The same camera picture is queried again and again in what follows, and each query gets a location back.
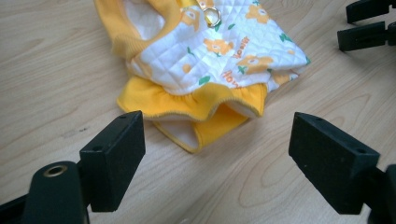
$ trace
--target wooden table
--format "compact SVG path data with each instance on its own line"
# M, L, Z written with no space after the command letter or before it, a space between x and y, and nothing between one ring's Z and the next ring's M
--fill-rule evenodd
M147 155L120 209L92 223L365 223L339 216L288 155L295 111L322 117L396 161L396 48L338 50L353 1L262 1L312 59L250 120L191 155L145 122ZM396 21L396 12L358 25ZM124 62L92 1L0 2L0 203L79 150L122 111Z

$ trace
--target black clamp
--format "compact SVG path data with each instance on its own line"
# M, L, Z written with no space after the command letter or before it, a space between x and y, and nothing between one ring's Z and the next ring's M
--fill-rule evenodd
M352 23L389 13L396 8L396 0L360 0L346 7L347 22ZM396 22L386 29L384 21L339 31L338 45L342 51L367 49L385 45L396 46Z
M295 113L289 155L339 214L371 209L369 224L396 224L396 164L382 172L379 153L330 122Z
M93 212L114 212L146 153L143 114L114 119L80 152L38 170L27 195L0 205L0 223L90 223Z

